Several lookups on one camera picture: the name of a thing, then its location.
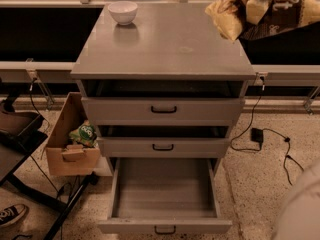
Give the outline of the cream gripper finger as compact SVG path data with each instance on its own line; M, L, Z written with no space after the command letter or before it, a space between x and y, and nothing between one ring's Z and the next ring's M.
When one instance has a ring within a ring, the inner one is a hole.
M263 0L249 0L246 4L246 20L257 25L269 8L269 2Z

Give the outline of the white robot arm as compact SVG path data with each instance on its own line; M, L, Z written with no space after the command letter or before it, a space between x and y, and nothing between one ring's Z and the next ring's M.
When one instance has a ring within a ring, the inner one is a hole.
M320 23L320 4L316 0L249 0L246 16L248 27L242 37L267 42ZM319 42L293 35L288 43L267 43L262 57L289 66L304 58L311 65L319 57ZM289 191L272 240L320 240L320 160L306 168Z

